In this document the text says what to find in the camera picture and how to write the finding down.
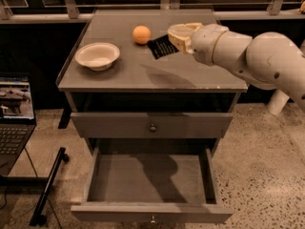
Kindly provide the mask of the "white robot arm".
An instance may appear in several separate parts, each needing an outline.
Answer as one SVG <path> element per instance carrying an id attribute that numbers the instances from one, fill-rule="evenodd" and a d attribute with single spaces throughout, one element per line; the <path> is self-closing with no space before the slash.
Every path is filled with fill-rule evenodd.
<path id="1" fill-rule="evenodd" d="M 287 36 L 264 32 L 252 38 L 217 24 L 176 24 L 170 42 L 202 64 L 218 66 L 257 88 L 277 89 L 305 111 L 305 55 Z"/>

